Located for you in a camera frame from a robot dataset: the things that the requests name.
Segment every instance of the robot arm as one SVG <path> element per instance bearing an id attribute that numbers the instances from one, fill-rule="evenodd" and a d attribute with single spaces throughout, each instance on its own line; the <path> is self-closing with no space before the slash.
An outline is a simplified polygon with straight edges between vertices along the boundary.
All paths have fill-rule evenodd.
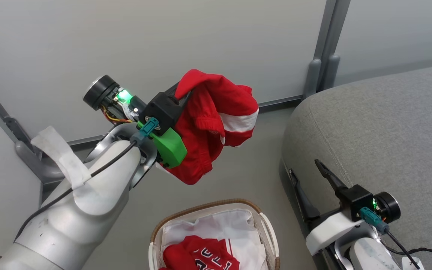
<path id="1" fill-rule="evenodd" d="M 111 144 L 90 171 L 111 161 L 129 144 Z M 0 258 L 0 270 L 81 269 L 125 207 L 140 160 L 140 151 L 134 147 L 84 186 L 34 217 Z M 47 201 L 70 187 L 63 180 Z"/>
<path id="2" fill-rule="evenodd" d="M 373 195 L 358 184 L 348 188 L 321 161 L 316 159 L 315 163 L 340 200 L 340 208 L 321 215 L 293 171 L 288 171 L 303 221 L 310 230 L 306 246 L 311 255 L 325 256 L 340 270 L 400 269 L 380 238 L 380 234 L 389 234 L 388 223 L 401 217 L 398 202 L 387 192 Z M 409 263 L 403 264 L 403 270 L 424 269 L 417 258 L 406 255 Z"/>
<path id="3" fill-rule="evenodd" d="M 0 270 L 83 267 L 153 164 L 172 168 L 184 159 L 185 146 L 172 127 L 188 97 L 175 99 L 176 86 L 146 106 L 107 75 L 91 84 L 84 101 L 115 124 L 85 160 L 92 178 L 75 190 L 64 179 L 0 256 Z"/>

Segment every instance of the gray floor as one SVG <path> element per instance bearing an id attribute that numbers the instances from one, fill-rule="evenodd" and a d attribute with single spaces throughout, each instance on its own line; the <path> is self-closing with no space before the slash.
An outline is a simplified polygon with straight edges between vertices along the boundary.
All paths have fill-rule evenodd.
<path id="1" fill-rule="evenodd" d="M 163 218 L 216 200 L 245 198 L 259 205 L 271 221 L 279 244 L 282 270 L 313 270 L 298 221 L 278 176 L 281 137 L 293 109 L 261 114 L 253 137 L 239 148 L 225 147 L 213 170 L 194 186 L 151 169 L 103 244 L 84 270 L 149 269 L 149 237 Z"/>

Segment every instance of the red garment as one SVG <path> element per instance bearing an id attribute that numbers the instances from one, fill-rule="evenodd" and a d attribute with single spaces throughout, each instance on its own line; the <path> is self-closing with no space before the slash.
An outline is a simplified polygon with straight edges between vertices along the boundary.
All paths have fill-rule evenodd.
<path id="1" fill-rule="evenodd" d="M 168 246 L 163 252 L 167 268 L 159 270 L 239 270 L 240 263 L 228 253 L 223 239 L 203 239 L 187 236 L 179 244 Z"/>
<path id="2" fill-rule="evenodd" d="M 193 90 L 175 125 L 187 149 L 180 166 L 168 171 L 188 185 L 211 171 L 223 146 L 239 146 L 252 136 L 259 112 L 251 88 L 236 85 L 222 75 L 189 70 L 181 79 L 175 97 Z"/>

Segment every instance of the wire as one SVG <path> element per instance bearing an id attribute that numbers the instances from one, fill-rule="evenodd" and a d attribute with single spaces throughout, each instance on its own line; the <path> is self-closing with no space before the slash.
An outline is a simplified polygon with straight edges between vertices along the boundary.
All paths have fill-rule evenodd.
<path id="1" fill-rule="evenodd" d="M 385 244 L 383 244 L 383 246 L 384 246 L 387 250 L 391 251 L 392 253 L 395 253 L 395 254 L 398 254 L 398 255 L 405 255 L 404 252 L 394 250 L 394 249 L 390 248 L 389 246 L 386 246 Z M 420 251 L 427 251 L 427 252 L 431 252 L 431 253 L 432 253 L 432 249 L 430 249 L 430 248 L 425 248 L 425 247 L 420 247 L 420 248 L 412 249 L 412 250 L 408 251 L 408 253 L 409 253 L 409 254 L 413 254 L 413 253 L 420 252 Z"/>
<path id="2" fill-rule="evenodd" d="M 132 142 L 129 146 L 127 146 L 127 148 L 125 148 L 121 153 L 119 153 L 117 156 L 115 156 L 113 159 L 111 159 L 108 163 L 104 164 L 101 168 L 97 169 L 96 171 L 94 171 L 93 173 L 91 173 L 91 178 L 93 178 L 94 176 L 97 176 L 100 172 L 104 171 L 105 169 L 107 169 L 109 166 L 113 165 L 116 161 L 118 161 L 122 156 L 124 156 L 125 154 L 127 154 L 127 152 L 129 152 L 129 150 L 131 150 L 134 146 L 136 145 L 136 142 Z M 72 188 L 69 188 L 68 190 L 66 190 L 63 194 L 61 194 L 59 197 L 57 197 L 56 199 L 52 200 L 51 202 L 49 202 L 48 204 L 44 205 L 43 207 L 41 207 L 40 209 L 38 209 L 36 212 L 34 212 L 31 216 L 29 216 L 22 224 L 21 228 L 19 229 L 18 233 L 16 234 L 16 238 L 14 238 L 14 242 L 16 242 L 16 240 L 18 239 L 18 237 L 21 235 L 21 233 L 24 231 L 24 229 L 26 228 L 26 226 L 28 225 L 28 223 L 34 219 L 34 217 L 36 217 L 37 215 L 43 213 L 44 211 L 46 211 L 48 208 L 50 208 L 51 206 L 53 206 L 55 203 L 59 202 L 62 200 L 62 198 L 66 197 L 67 195 L 69 195 L 69 193 L 72 192 Z"/>
<path id="3" fill-rule="evenodd" d="M 118 118 L 113 118 L 108 114 L 108 110 L 106 109 L 106 107 L 104 107 L 103 105 L 101 106 L 101 111 L 103 112 L 104 116 L 106 117 L 106 119 L 110 122 L 117 122 L 117 123 L 132 123 L 131 120 L 128 119 L 118 119 Z"/>
<path id="4" fill-rule="evenodd" d="M 115 156 L 115 158 L 113 158 L 108 163 L 104 164 L 101 168 L 99 168 L 96 171 L 94 171 L 93 173 L 91 173 L 91 177 L 94 177 L 94 176 L 98 175 L 98 173 L 104 171 L 107 167 L 113 165 L 113 163 L 115 163 L 116 161 L 118 161 L 118 159 L 120 159 L 127 152 L 129 152 L 129 150 L 131 150 L 131 148 L 133 148 L 135 145 L 136 145 L 136 142 L 135 141 L 132 142 L 125 150 L 123 150 L 123 152 L 119 153 L 117 156 Z"/>
<path id="5" fill-rule="evenodd" d="M 29 216 L 24 223 L 22 224 L 21 228 L 19 229 L 18 233 L 16 234 L 16 238 L 14 238 L 13 243 L 16 241 L 16 239 L 18 239 L 18 237 L 21 235 L 21 233 L 23 232 L 24 228 L 26 228 L 26 225 L 28 225 L 28 223 L 31 221 L 31 219 L 33 219 L 34 217 L 36 217 L 37 215 L 41 214 L 42 212 L 46 211 L 48 208 L 50 208 L 51 206 L 53 206 L 55 203 L 61 201 L 62 198 L 66 197 L 69 193 L 72 192 L 72 188 L 66 190 L 63 194 L 61 194 L 59 197 L 57 197 L 56 199 L 54 199 L 53 201 L 51 201 L 50 203 L 46 204 L 45 206 L 41 207 L 40 209 L 38 209 L 36 212 L 34 212 L 31 216 Z"/>
<path id="6" fill-rule="evenodd" d="M 415 262 L 413 257 L 411 257 L 411 255 L 408 253 L 408 250 L 406 250 L 406 248 L 403 247 L 403 245 L 396 239 L 396 237 L 391 234 L 391 232 L 389 232 L 389 228 L 384 229 L 384 232 L 396 243 L 397 246 L 399 246 L 399 248 L 401 248 L 403 253 L 409 258 L 409 260 L 411 261 L 411 263 L 413 263 L 416 269 L 419 269 L 420 266 Z"/>

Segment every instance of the basket handle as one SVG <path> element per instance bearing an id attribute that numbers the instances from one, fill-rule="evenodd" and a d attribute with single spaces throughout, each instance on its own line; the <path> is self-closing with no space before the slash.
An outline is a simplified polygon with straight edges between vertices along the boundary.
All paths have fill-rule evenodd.
<path id="1" fill-rule="evenodd" d="M 266 217 L 266 215 L 264 215 L 262 212 L 259 213 L 259 215 L 261 216 L 263 223 L 262 223 L 262 228 L 264 229 L 264 232 L 266 233 L 267 236 L 269 236 L 269 240 L 271 241 L 269 243 L 269 246 L 271 246 L 271 249 L 273 250 L 274 254 L 276 255 L 276 257 L 279 257 L 279 246 L 278 246 L 278 240 L 276 239 L 276 234 L 275 231 L 273 229 L 273 226 L 271 225 L 271 222 L 269 222 L 268 217 Z"/>
<path id="2" fill-rule="evenodd" d="M 151 242 L 148 249 L 149 270 L 158 270 L 158 257 L 155 252 L 155 243 Z"/>

